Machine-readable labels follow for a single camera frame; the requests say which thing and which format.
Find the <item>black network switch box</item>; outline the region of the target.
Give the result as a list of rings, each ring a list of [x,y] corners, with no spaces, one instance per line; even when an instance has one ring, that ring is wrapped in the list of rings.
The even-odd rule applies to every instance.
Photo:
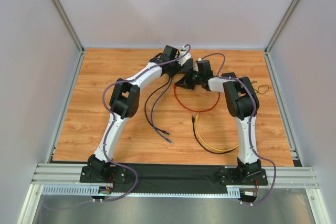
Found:
[[[194,60],[190,58],[184,63],[184,65],[182,65],[178,73],[186,74],[190,69],[193,69],[193,68],[194,68]]]

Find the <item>black power adapter with cord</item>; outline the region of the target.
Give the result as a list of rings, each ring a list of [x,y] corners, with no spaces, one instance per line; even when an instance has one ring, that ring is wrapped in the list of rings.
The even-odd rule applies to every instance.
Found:
[[[270,86],[263,80],[263,78],[253,76],[250,80],[251,85],[257,94],[265,94],[270,90]]]

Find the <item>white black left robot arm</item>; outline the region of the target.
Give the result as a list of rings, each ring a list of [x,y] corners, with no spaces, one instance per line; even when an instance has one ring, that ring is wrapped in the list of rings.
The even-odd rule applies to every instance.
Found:
[[[170,77],[177,74],[190,59],[190,49],[189,44],[180,50],[167,45],[162,53],[150,59],[138,73],[126,79],[120,78],[105,88],[102,94],[102,103],[109,112],[109,121],[99,146],[88,158],[87,165],[82,168],[80,182],[109,182],[114,172],[112,165],[135,172],[133,169],[112,160],[123,128],[129,119],[137,113],[141,91],[164,74]]]

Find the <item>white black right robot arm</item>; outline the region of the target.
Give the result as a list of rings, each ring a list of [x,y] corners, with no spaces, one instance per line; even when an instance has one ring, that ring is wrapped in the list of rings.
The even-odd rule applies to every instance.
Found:
[[[233,72],[215,76],[210,62],[201,60],[189,67],[176,84],[178,87],[192,90],[199,85],[209,92],[224,94],[228,111],[237,124],[239,142],[237,169],[244,177],[261,172],[261,161],[254,147],[259,100],[250,79],[238,78]]]

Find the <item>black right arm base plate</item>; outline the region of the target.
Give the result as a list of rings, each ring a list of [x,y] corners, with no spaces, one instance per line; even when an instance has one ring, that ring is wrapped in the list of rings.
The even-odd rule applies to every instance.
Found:
[[[261,169],[260,172],[244,176],[240,172],[237,166],[223,166],[217,172],[220,177],[220,183],[222,185],[241,185],[241,186],[255,186],[268,185],[268,179],[265,169]]]

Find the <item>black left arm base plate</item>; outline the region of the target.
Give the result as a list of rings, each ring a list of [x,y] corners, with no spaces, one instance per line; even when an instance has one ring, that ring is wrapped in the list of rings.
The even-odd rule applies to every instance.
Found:
[[[81,183],[117,183],[124,184],[127,171],[123,167],[103,165],[94,167],[87,165],[82,168],[79,181]]]

